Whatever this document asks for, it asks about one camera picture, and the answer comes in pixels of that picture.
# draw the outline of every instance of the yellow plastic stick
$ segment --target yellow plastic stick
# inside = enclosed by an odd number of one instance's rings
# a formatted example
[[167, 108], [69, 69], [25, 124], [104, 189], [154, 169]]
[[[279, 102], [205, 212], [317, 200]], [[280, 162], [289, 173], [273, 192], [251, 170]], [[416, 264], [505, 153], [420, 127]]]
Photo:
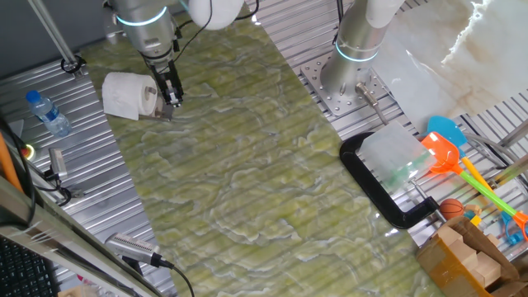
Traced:
[[469, 173], [471, 173], [471, 175], [478, 181], [480, 182], [481, 185], [485, 186], [488, 190], [493, 191], [492, 187], [489, 186], [489, 184], [486, 182], [486, 180], [484, 179], [484, 177], [482, 177], [482, 175], [480, 174], [479, 170], [477, 170], [477, 168], [475, 168], [475, 166], [471, 163], [471, 161], [469, 160], [468, 157], [463, 157], [462, 159], [460, 159], [462, 161], [462, 163], [466, 166], [466, 168], [468, 168], [469, 170]]

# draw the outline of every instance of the plastic bottle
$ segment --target plastic bottle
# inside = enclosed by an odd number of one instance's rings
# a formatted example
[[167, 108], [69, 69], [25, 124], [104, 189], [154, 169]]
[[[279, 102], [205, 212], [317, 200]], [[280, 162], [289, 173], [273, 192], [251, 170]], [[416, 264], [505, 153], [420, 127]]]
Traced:
[[37, 91], [26, 94], [30, 111], [44, 123], [49, 132], [57, 137], [64, 137], [72, 130], [66, 116], [59, 112], [59, 108], [48, 98], [42, 97]]

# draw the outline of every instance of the metal rod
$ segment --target metal rod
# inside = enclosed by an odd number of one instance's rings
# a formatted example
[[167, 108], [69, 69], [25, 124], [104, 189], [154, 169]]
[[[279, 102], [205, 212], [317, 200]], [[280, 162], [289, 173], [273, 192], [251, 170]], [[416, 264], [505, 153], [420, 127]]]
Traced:
[[376, 100], [376, 97], [370, 93], [370, 90], [368, 87], [366, 87], [364, 82], [359, 82], [356, 85], [356, 93], [363, 96], [366, 100], [366, 102], [370, 105], [370, 107], [374, 108], [374, 111], [378, 115], [379, 119], [383, 123], [383, 125], [388, 125], [389, 121], [387, 118], [385, 118], [385, 115], [380, 109], [380, 105], [378, 104], [378, 101]]
[[57, 25], [55, 25], [50, 12], [48, 12], [48, 9], [42, 0], [27, 0], [27, 2], [30, 3], [31, 8], [33, 8], [33, 11], [35, 11], [35, 14], [39, 17], [40, 22], [48, 31], [49, 37], [51, 37], [51, 40], [55, 43], [55, 46], [57, 46], [57, 49], [66, 63], [71, 67], [75, 66], [77, 64], [77, 59], [72, 50], [68, 47], [68, 44], [66, 44], [63, 36], [60, 34]]
[[512, 132], [506, 135], [498, 144], [509, 148], [528, 134], [528, 120], [523, 121]]
[[508, 168], [504, 169], [501, 173], [497, 174], [495, 182], [499, 185], [504, 185], [521, 175], [526, 170], [528, 170], [528, 154], [508, 166]]
[[[412, 183], [412, 185], [414, 186], [416, 191], [418, 191], [418, 194], [420, 194], [420, 196], [424, 200], [427, 199], [427, 197], [428, 197], [427, 193], [422, 189], [422, 187], [420, 185], [418, 185], [418, 183], [416, 182], [416, 179], [413, 178], [409, 182]], [[442, 215], [442, 213], [439, 210], [435, 210], [435, 215], [442, 223], [447, 222], [447, 219], [444, 218], [444, 216]]]

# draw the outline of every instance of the cable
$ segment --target cable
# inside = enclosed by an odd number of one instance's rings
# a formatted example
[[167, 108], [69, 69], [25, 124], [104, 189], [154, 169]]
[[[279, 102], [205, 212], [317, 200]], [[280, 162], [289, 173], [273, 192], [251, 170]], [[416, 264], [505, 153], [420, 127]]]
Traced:
[[341, 24], [341, 20], [343, 18], [343, 1], [342, 0], [336, 0], [337, 1], [337, 17], [339, 18], [339, 23]]
[[[244, 20], [244, 19], [247, 19], [249, 17], [253, 17], [257, 12], [258, 12], [258, 8], [260, 7], [260, 0], [255, 0], [255, 3], [257, 4], [255, 6], [255, 10], [249, 14], [247, 14], [246, 16], [239, 16], [237, 18], [235, 18], [234, 20], [235, 21], [240, 21], [240, 20]], [[183, 29], [184, 26], [187, 26], [189, 24], [191, 24], [193, 22], [193, 20], [189, 20], [189, 21], [184, 21], [180, 26], [180, 30]]]
[[181, 24], [179, 27], [180, 27], [180, 30], [183, 29], [184, 26], [187, 26], [189, 24], [191, 24], [193, 21], [192, 20], [189, 20], [189, 21], [184, 21], [183, 24]]
[[481, 145], [482, 144], [479, 144], [478, 142], [472, 140], [472, 139], [469, 139], [468, 141], [468, 144], [473, 148], [475, 149], [478, 153], [480, 153], [481, 155], [483, 155], [486, 159], [488, 159], [489, 161], [491, 161], [492, 163], [495, 164], [496, 166], [496, 169], [498, 170], [503, 170], [503, 169], [506, 169], [509, 165], [509, 163], [501, 163], [500, 161], [498, 161], [497, 159], [495, 159], [493, 157], [493, 155], [489, 154], [487, 151], [485, 151], [483, 148], [481, 148]]
[[59, 204], [59, 207], [62, 207], [68, 204], [72, 200], [72, 192], [66, 188], [61, 187], [60, 184], [61, 184], [61, 181], [58, 180], [57, 186], [55, 186], [55, 188], [52, 188], [52, 189], [44, 188], [42, 186], [35, 186], [35, 187], [41, 191], [48, 191], [48, 192], [58, 191], [62, 196], [64, 196], [64, 198], [66, 198], [62, 203]]
[[[473, 127], [474, 124], [472, 124], [468, 119], [466, 119], [465, 115], [461, 115], [460, 118], [464, 121], [464, 123], [468, 126], [468, 128], [470, 128], [474, 134], [480, 136], [480, 133]], [[491, 145], [489, 144], [485, 144], [484, 145], [486, 148], [489, 149], [489, 151], [495, 155], [495, 157], [497, 157], [501, 162], [503, 162], [504, 164], [509, 164], [508, 161], [506, 161], [506, 159], [504, 159], [502, 157], [502, 155], [500, 153], [498, 153], [497, 150], [495, 150], [495, 148], [492, 148]]]
[[191, 285], [190, 281], [187, 279], [187, 277], [183, 274], [183, 272], [181, 272], [179, 269], [177, 269], [174, 266], [174, 264], [172, 264], [169, 261], [162, 260], [161, 264], [163, 266], [168, 267], [168, 268], [174, 270], [175, 272], [177, 272], [177, 274], [179, 274], [181, 276], [181, 278], [187, 283], [187, 286], [189, 287], [189, 291], [191, 292], [191, 297], [195, 297], [195, 291], [192, 290], [192, 285]]
[[260, 7], [260, 3], [259, 3], [259, 0], [255, 0], [255, 3], [257, 4], [257, 6], [255, 7], [255, 10], [245, 16], [239, 16], [237, 18], [235, 18], [234, 20], [235, 21], [240, 21], [240, 20], [244, 20], [244, 19], [247, 19], [249, 17], [253, 17], [255, 15], [255, 13], [258, 12], [258, 8]]
[[[15, 144], [15, 148], [18, 152], [18, 155], [20, 157], [20, 160], [22, 162], [22, 165], [24, 167], [24, 170], [26, 171], [26, 189], [24, 192], [26, 195], [28, 195], [31, 199], [31, 207], [30, 207], [30, 214], [27, 217], [26, 226], [24, 229], [27, 229], [31, 226], [31, 222], [33, 221], [33, 218], [35, 217], [35, 210], [36, 210], [36, 198], [35, 198], [35, 188], [33, 187], [33, 179], [31, 178], [31, 172], [29, 167], [27, 166], [26, 158], [24, 157], [24, 154], [22, 153], [22, 149], [20, 147], [20, 144], [17, 142], [17, 137], [11, 130], [11, 127], [6, 123], [6, 121], [0, 117], [0, 125], [2, 128], [9, 134], [9, 136], [13, 139], [13, 143]], [[2, 223], [0, 226], [8, 226], [11, 225], [13, 227], [20, 227], [21, 224], [18, 222], [10, 222], [10, 223]]]
[[180, 56], [183, 54], [183, 52], [185, 51], [185, 49], [187, 48], [187, 46], [198, 36], [198, 34], [200, 34], [206, 27], [207, 25], [209, 25], [209, 23], [211, 22], [211, 19], [213, 18], [213, 0], [209, 0], [209, 8], [210, 8], [210, 11], [211, 13], [209, 14], [209, 20], [207, 20], [207, 22], [205, 23], [204, 26], [202, 26], [198, 32], [196, 32], [196, 34], [194, 36], [192, 36], [192, 38], [187, 41], [187, 43], [183, 46], [183, 48], [181, 49], [181, 52], [180, 54], [178, 54], [178, 56], [174, 59], [174, 62], [178, 61], [178, 59], [180, 58]]
[[489, 140], [489, 139], [484, 138], [482, 136], [478, 136], [478, 135], [471, 134], [471, 133], [464, 133], [464, 136], [466, 138], [468, 138], [468, 139], [472, 139], [472, 140], [475, 140], [477, 142], [480, 142], [480, 143], [483, 143], [483, 144], [487, 144], [487, 145], [493, 147], [497, 151], [499, 151], [499, 152], [503, 153], [504, 155], [506, 155], [506, 157], [510, 158], [512, 162], [515, 162], [515, 161], [517, 161], [519, 159], [519, 158], [515, 157], [513, 155], [513, 153], [510, 153], [507, 149], [503, 148], [502, 146], [500, 146], [497, 143], [494, 143], [492, 140]]
[[[493, 142], [490, 139], [484, 138], [484, 137], [476, 135], [476, 134], [471, 134], [471, 133], [464, 133], [464, 136], [467, 139], [471, 139], [471, 140], [473, 140], [473, 141], [475, 141], [477, 143], [486, 144], [486, 145], [492, 147], [493, 149], [496, 149], [497, 151], [503, 153], [506, 157], [510, 158], [513, 163], [519, 159], [516, 156], [514, 156], [513, 153], [510, 153], [506, 148], [504, 148], [501, 145]], [[522, 176], [524, 178], [520, 178], [520, 180], [522, 181], [522, 183], [526, 187], [528, 187], [528, 173], [524, 172], [524, 173], [522, 173]]]

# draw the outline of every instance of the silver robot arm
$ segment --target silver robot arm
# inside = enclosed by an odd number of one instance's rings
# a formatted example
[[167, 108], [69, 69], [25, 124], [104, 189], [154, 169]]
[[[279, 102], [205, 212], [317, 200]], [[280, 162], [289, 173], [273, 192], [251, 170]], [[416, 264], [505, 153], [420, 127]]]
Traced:
[[182, 104], [182, 82], [174, 66], [177, 26], [163, 1], [110, 0], [130, 43], [152, 71], [167, 105]]

